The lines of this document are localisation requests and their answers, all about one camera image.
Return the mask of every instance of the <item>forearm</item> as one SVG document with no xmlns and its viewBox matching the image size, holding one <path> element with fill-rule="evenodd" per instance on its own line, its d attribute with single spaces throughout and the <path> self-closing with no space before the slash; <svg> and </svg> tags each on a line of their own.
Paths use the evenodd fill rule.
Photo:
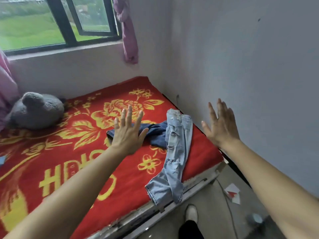
<svg viewBox="0 0 319 239">
<path fill-rule="evenodd" d="M 244 174 L 283 232 L 286 231 L 286 225 L 292 225 L 309 234 L 319 235 L 319 203 L 315 197 L 240 140 L 227 143 L 223 149 Z"/>
<path fill-rule="evenodd" d="M 120 149 L 108 148 L 47 197 L 6 238 L 47 239 L 55 235 L 59 238 L 71 236 L 124 158 L 125 154 Z"/>
</svg>

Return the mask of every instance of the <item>hand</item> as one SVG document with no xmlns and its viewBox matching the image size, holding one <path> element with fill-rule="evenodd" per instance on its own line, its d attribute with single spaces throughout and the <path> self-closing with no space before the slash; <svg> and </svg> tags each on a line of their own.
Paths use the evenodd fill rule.
<svg viewBox="0 0 319 239">
<path fill-rule="evenodd" d="M 138 114 L 138 119 L 134 126 L 132 127 L 132 106 L 129 105 L 127 117 L 126 109 L 122 110 L 121 116 L 121 126 L 119 126 L 118 118 L 114 120 L 114 138 L 111 147 L 119 148 L 122 152 L 128 154 L 133 154 L 138 150 L 148 132 L 148 128 L 145 128 L 140 135 L 138 135 L 138 130 L 141 125 L 143 111 Z"/>
<path fill-rule="evenodd" d="M 240 140 L 233 110 L 227 108 L 226 103 L 222 102 L 220 98 L 217 101 L 218 118 L 210 102 L 208 108 L 211 128 L 205 121 L 202 121 L 203 131 L 207 138 L 219 148 L 223 148 L 230 141 Z"/>
</svg>

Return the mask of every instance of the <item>pink curtain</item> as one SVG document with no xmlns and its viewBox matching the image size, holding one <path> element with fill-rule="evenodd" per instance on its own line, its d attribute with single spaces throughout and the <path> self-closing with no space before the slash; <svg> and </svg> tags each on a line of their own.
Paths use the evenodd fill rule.
<svg viewBox="0 0 319 239">
<path fill-rule="evenodd" d="M 4 128 L 4 119 L 19 97 L 18 85 L 12 78 L 9 61 L 0 49 L 0 131 Z"/>
<path fill-rule="evenodd" d="M 135 37 L 133 22 L 130 17 L 128 0 L 113 0 L 117 19 L 122 23 L 124 58 L 127 63 L 138 63 L 138 42 Z"/>
</svg>

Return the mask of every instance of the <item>gray stuffed animal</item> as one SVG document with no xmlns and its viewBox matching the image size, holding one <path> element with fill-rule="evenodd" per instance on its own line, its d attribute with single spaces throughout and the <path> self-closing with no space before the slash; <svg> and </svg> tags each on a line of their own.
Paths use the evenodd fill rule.
<svg viewBox="0 0 319 239">
<path fill-rule="evenodd" d="M 57 97 L 26 92 L 6 117 L 10 128 L 38 130 L 54 125 L 63 117 L 64 106 Z"/>
</svg>

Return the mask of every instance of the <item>cable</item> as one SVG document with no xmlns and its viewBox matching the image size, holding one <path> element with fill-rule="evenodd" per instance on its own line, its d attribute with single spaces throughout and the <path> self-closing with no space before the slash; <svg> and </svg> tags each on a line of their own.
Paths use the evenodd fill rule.
<svg viewBox="0 0 319 239">
<path fill-rule="evenodd" d="M 220 182 L 218 181 L 218 179 L 216 179 L 216 181 L 218 182 L 218 184 L 219 184 L 219 186 L 220 186 L 220 188 L 221 188 L 221 192 L 223 193 L 223 196 L 224 196 L 224 198 L 225 198 L 225 201 L 226 201 L 226 204 L 227 204 L 229 213 L 230 213 L 230 217 L 232 218 L 232 224 L 233 224 L 234 233 L 235 233 L 236 239 L 238 239 L 238 235 L 237 235 L 237 231 L 236 231 L 236 227 L 235 227 L 235 223 L 234 223 L 234 217 L 233 217 L 232 211 L 230 210 L 227 197 L 226 197 L 226 195 L 225 195 L 225 193 L 224 193 L 224 189 L 223 189 L 223 187 L 221 186 L 221 184 L 220 184 Z"/>
</svg>

